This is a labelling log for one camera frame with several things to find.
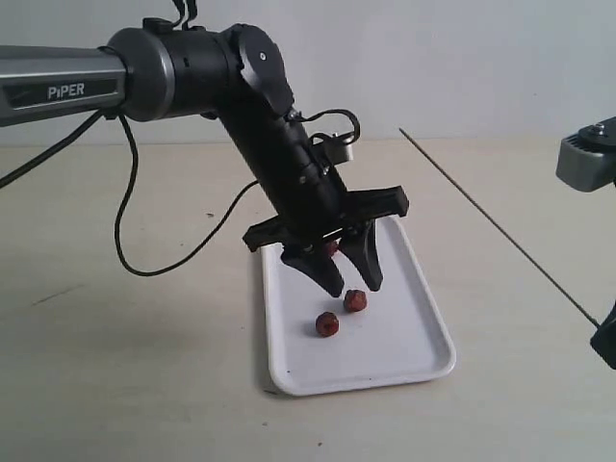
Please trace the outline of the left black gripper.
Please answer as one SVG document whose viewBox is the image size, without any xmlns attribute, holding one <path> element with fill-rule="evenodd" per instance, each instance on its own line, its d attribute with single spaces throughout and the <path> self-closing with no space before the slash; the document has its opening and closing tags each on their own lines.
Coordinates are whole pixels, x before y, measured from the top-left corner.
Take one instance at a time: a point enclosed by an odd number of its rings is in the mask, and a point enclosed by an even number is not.
<svg viewBox="0 0 616 462">
<path fill-rule="evenodd" d="M 269 244 L 285 244 L 281 261 L 303 273 L 332 297 L 343 291 L 344 279 L 325 245 L 315 245 L 346 229 L 340 251 L 355 266 L 368 289 L 378 292 L 383 274 L 376 248 L 375 219 L 404 217 L 409 199 L 400 186 L 362 191 L 289 192 L 273 202 L 277 215 L 254 224 L 243 240 L 254 251 Z M 305 248 L 291 245 L 313 246 Z"/>
</svg>

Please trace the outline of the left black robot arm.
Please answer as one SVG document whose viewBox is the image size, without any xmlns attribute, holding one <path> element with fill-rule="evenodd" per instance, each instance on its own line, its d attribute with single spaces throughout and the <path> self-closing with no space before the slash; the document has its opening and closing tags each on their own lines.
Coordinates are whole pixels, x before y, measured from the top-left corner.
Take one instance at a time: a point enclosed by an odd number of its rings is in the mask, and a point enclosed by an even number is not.
<svg viewBox="0 0 616 462">
<path fill-rule="evenodd" d="M 380 289 L 375 223 L 404 216 L 408 198 L 401 187 L 346 187 L 336 166 L 359 139 L 359 121 L 344 134 L 308 134 L 279 48 L 260 28 L 211 32 L 147 18 L 96 49 L 2 48 L 3 125 L 79 113 L 88 123 L 116 117 L 123 125 L 219 120 L 275 210 L 246 231 L 247 247 L 281 244 L 285 265 L 339 296 L 344 279 L 327 251 L 337 242 L 367 287 Z"/>
</svg>

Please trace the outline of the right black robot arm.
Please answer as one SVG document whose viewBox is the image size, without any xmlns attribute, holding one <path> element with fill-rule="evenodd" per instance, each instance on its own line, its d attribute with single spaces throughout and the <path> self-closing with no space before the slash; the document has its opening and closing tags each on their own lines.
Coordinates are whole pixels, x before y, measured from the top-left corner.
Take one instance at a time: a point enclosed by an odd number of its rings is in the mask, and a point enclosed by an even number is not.
<svg viewBox="0 0 616 462">
<path fill-rule="evenodd" d="M 591 337 L 590 346 L 612 370 L 616 370 L 616 305 Z"/>
</svg>

